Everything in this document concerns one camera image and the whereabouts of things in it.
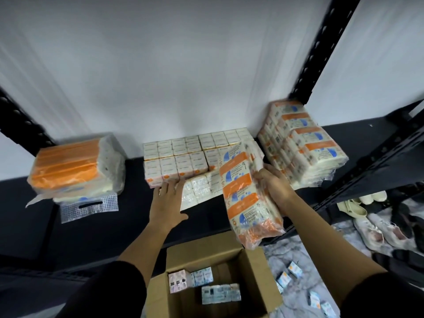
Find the person's right hand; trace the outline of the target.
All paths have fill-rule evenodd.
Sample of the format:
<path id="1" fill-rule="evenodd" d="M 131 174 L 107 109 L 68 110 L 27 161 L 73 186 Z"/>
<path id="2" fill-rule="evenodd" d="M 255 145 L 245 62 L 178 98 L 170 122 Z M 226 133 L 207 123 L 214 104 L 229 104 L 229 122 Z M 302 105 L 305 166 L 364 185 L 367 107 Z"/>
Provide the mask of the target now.
<path id="1" fill-rule="evenodd" d="M 267 191 L 267 187 L 258 181 Z M 286 179 L 285 175 L 280 170 L 277 170 L 277 196 L 271 196 L 269 191 L 268 194 L 274 204 L 277 206 L 279 213 L 283 217 L 288 217 L 287 210 L 291 207 L 291 203 L 294 200 L 295 192 L 291 187 L 290 183 Z"/>

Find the person's left hand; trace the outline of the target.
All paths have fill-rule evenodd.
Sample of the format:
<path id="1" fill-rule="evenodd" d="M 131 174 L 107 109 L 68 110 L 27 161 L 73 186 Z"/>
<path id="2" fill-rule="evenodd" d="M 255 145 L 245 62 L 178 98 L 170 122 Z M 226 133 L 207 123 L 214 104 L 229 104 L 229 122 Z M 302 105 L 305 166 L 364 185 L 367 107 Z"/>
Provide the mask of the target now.
<path id="1" fill-rule="evenodd" d="M 169 233 L 178 225 L 175 216 L 181 212 L 184 183 L 185 180 L 171 180 L 154 189 L 149 214 L 149 224 L 154 228 Z"/>

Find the orange white tissue pack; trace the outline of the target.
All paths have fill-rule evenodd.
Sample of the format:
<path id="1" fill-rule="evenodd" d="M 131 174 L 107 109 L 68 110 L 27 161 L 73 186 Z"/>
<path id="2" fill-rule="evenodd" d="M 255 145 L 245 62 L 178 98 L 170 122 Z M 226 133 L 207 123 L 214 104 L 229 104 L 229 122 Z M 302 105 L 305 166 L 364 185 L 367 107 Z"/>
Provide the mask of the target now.
<path id="1" fill-rule="evenodd" d="M 254 178 L 264 154 L 255 140 L 232 145 L 219 159 L 220 185 L 232 230 L 246 249 L 285 234 L 283 218 L 265 184 Z"/>

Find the person's left forearm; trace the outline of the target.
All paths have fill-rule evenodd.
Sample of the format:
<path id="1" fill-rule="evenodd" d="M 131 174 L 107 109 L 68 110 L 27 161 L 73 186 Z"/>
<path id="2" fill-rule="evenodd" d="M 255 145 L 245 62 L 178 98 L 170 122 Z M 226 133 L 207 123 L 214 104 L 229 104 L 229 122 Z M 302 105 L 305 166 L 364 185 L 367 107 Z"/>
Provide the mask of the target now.
<path id="1" fill-rule="evenodd" d="M 173 228 L 170 222 L 154 220 L 149 222 L 142 233 L 123 251 L 118 261 L 132 264 L 142 274 L 148 287 L 161 247 Z"/>

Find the white tissue packet bundle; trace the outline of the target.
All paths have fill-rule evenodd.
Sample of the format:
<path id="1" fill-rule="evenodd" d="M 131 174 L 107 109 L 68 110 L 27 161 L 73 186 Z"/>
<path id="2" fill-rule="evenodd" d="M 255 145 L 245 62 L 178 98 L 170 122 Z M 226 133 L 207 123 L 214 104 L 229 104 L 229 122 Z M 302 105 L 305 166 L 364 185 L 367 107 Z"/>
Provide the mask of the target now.
<path id="1" fill-rule="evenodd" d="M 194 176 L 184 183 L 180 211 L 223 194 L 218 170 Z"/>

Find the stack of orange white tissue bundles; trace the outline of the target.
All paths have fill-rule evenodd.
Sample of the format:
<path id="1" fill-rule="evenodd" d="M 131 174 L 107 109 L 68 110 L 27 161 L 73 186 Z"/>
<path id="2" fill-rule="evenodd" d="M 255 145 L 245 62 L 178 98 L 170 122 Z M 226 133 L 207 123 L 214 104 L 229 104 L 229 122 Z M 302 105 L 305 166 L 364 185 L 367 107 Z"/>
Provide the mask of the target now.
<path id="1" fill-rule="evenodd" d="M 294 190 L 320 187 L 348 161 L 347 154 L 298 101 L 270 102 L 257 138 L 269 162 Z"/>

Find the row of small white tissue packets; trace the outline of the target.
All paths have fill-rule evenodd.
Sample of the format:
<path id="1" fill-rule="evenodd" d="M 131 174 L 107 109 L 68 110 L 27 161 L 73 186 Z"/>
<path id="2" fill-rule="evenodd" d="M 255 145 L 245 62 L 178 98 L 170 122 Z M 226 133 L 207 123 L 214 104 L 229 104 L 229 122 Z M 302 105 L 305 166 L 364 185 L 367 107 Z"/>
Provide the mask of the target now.
<path id="1" fill-rule="evenodd" d="M 218 169 L 219 159 L 233 146 L 258 144 L 247 128 L 147 142 L 142 145 L 145 180 L 149 188 Z"/>

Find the blue white tissue packet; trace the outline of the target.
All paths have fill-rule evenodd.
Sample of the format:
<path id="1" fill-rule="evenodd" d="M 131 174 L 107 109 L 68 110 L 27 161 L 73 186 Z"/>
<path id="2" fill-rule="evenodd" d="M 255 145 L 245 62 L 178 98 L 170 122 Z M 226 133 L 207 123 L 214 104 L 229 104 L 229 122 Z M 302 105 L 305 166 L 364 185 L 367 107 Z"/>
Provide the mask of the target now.
<path id="1" fill-rule="evenodd" d="M 211 267 L 206 267 L 192 272 L 191 274 L 192 287 L 202 287 L 214 282 L 213 272 Z"/>

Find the pink white tissue packet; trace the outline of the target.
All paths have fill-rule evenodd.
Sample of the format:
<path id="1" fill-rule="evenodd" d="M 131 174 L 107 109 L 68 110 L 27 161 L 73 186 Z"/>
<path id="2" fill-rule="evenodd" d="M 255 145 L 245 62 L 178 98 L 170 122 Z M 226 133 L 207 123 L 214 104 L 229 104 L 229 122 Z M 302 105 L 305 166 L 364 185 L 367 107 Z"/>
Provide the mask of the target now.
<path id="1" fill-rule="evenodd" d="M 169 273 L 168 282 L 170 294 L 195 287 L 194 274 L 185 269 Z"/>

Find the wrapped blue white packet block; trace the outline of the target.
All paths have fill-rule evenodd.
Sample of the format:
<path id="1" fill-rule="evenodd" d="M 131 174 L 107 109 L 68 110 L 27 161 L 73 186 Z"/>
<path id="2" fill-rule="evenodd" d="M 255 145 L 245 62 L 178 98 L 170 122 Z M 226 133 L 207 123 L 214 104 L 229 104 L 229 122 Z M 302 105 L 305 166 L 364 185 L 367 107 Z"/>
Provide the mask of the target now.
<path id="1" fill-rule="evenodd" d="M 201 288 L 201 304 L 212 305 L 241 301 L 240 285 L 237 283 L 208 285 Z"/>

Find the beige slipper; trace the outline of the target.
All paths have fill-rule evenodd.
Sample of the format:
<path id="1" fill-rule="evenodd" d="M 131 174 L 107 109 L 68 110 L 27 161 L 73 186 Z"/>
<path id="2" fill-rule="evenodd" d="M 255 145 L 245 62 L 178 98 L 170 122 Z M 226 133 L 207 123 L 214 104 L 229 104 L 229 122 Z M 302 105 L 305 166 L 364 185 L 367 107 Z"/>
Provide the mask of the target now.
<path id="1" fill-rule="evenodd" d="M 360 203 L 357 203 L 353 199 L 337 203 L 339 211 L 346 213 L 348 216 L 355 219 L 366 218 L 368 212 L 363 208 Z"/>
<path id="2" fill-rule="evenodd" d="M 359 201 L 364 205 L 370 205 L 374 202 L 384 202 L 388 198 L 386 191 L 380 191 L 369 195 L 359 197 Z"/>

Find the brown cardboard box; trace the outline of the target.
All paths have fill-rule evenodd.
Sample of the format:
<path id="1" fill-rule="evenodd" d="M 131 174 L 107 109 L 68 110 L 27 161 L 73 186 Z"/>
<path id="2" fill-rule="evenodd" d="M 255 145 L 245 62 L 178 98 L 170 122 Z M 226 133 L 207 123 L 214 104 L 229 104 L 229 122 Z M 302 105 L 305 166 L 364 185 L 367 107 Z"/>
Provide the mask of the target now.
<path id="1" fill-rule="evenodd" d="M 170 292 L 171 273 L 207 267 L 212 285 L 239 284 L 241 301 L 202 304 L 201 287 Z M 228 231 L 169 247 L 165 272 L 147 288 L 145 309 L 146 318 L 269 318 L 282 302 L 263 250 L 245 249 Z"/>

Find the black left sleeve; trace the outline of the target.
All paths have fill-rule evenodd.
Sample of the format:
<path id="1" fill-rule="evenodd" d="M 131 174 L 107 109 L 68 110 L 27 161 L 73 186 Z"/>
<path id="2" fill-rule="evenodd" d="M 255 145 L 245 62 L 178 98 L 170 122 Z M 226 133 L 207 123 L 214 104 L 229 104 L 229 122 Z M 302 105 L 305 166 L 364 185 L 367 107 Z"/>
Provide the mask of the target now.
<path id="1" fill-rule="evenodd" d="M 141 318 L 146 296 L 141 272 L 114 261 L 81 286 L 56 318 Z"/>

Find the white sneaker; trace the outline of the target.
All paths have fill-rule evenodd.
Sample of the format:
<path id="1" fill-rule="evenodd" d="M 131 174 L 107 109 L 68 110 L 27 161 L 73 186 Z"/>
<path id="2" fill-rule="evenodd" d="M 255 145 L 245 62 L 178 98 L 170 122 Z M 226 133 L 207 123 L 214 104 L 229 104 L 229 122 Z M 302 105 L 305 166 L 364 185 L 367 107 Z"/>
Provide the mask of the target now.
<path id="1" fill-rule="evenodd" d="M 375 213 L 368 215 L 367 218 L 382 232 L 385 241 L 390 246 L 401 250 L 411 249 L 411 240 L 402 233 L 396 224 L 383 219 Z"/>
<path id="2" fill-rule="evenodd" d="M 371 251 L 380 252 L 384 246 L 383 233 L 367 217 L 354 218 L 353 224 L 366 247 Z"/>

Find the black right sleeve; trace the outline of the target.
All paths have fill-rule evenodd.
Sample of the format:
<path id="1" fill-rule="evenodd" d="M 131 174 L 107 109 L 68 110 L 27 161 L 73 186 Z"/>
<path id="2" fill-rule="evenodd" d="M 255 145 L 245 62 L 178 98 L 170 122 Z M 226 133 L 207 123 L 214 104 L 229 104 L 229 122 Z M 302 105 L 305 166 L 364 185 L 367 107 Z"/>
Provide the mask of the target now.
<path id="1" fill-rule="evenodd" d="M 378 273 L 347 294 L 340 318 L 424 318 L 424 291 L 396 274 Z"/>

